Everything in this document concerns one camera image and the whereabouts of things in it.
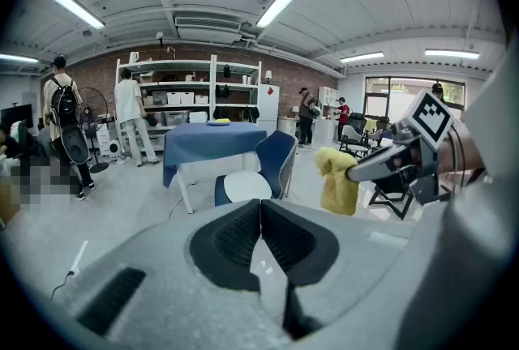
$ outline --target white refrigerator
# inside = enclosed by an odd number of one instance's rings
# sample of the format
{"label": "white refrigerator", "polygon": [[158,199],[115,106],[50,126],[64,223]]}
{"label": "white refrigerator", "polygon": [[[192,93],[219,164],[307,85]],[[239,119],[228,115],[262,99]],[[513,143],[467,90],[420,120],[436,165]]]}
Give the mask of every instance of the white refrigerator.
{"label": "white refrigerator", "polygon": [[261,84],[258,89],[258,127],[272,134],[277,129],[279,87]]}

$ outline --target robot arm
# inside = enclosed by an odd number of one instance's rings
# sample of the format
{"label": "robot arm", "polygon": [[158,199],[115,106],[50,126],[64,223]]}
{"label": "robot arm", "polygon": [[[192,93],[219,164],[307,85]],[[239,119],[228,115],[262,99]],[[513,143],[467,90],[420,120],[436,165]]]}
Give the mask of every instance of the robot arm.
{"label": "robot arm", "polygon": [[[421,203],[438,195],[438,150],[453,123],[448,108],[432,93],[423,89],[403,118],[392,125],[393,145],[378,150],[347,171],[351,181],[378,180],[400,174],[402,182]],[[412,150],[421,153],[421,164],[415,164]]]}

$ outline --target person in red shirt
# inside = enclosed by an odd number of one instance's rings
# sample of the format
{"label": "person in red shirt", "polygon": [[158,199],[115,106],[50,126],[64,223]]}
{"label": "person in red shirt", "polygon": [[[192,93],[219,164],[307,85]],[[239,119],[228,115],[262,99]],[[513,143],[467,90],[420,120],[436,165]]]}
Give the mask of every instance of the person in red shirt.
{"label": "person in red shirt", "polygon": [[336,114],[339,114],[339,142],[342,140],[342,129],[348,122],[348,117],[350,116],[350,107],[346,105],[346,100],[341,96],[339,98],[339,108],[335,111]]}

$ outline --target white shirt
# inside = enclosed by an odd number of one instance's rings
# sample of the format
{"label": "white shirt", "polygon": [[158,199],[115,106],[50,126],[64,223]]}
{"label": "white shirt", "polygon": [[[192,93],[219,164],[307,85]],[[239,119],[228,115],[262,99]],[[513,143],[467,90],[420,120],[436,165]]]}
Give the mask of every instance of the white shirt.
{"label": "white shirt", "polygon": [[[61,72],[59,74],[56,74],[54,78],[59,82],[59,84],[62,87],[65,87],[67,85],[70,85],[71,83],[71,77],[67,75],[65,72]],[[78,87],[76,83],[74,82],[74,85],[72,86],[72,89],[75,93],[75,97],[77,99],[78,105],[81,105],[83,103],[83,100],[81,99],[81,96],[79,96],[78,93]],[[45,86],[43,87],[43,97],[45,98],[45,105],[43,107],[43,115],[49,115],[51,111],[51,105],[52,105],[52,97],[54,96],[54,93],[58,90],[58,86],[54,83],[52,79],[49,79]],[[59,132],[59,127],[50,121],[50,139],[51,141],[54,141],[55,139],[58,139],[61,137]]]}
{"label": "white shirt", "polygon": [[141,96],[137,81],[123,79],[115,86],[115,106],[119,124],[141,118],[137,96]]}

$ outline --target floor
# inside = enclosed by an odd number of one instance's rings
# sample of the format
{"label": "floor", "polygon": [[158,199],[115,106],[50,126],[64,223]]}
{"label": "floor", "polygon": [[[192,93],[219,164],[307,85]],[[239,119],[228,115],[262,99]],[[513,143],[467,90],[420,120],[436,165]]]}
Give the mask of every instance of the floor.
{"label": "floor", "polygon": [[[335,147],[333,143],[314,143],[313,147],[298,148],[287,201],[321,209],[324,179],[318,175],[313,161],[313,155],[321,145]],[[255,155],[247,156],[247,167],[252,169]],[[79,268],[85,268],[143,228],[168,219],[189,218],[180,201],[182,196],[176,181],[169,189],[161,184],[161,164],[144,164],[141,168],[131,160],[125,164],[110,164],[102,173],[92,175],[97,189],[92,193],[85,190],[83,202],[70,196],[65,186],[50,185],[53,167],[33,171],[41,181],[40,193],[31,194],[30,204],[24,204],[0,233],[0,241],[23,282],[45,295],[50,295],[63,281],[85,241],[88,244]],[[191,186],[188,192],[195,212],[213,207],[217,176],[241,167],[241,156],[189,164],[187,182]],[[368,207],[373,186],[370,182],[361,183],[355,216],[399,220],[386,207]],[[413,203],[406,220],[418,221],[420,215],[421,211]],[[255,248],[251,272],[259,276],[261,300],[267,311],[281,322],[286,278],[263,241]]]}

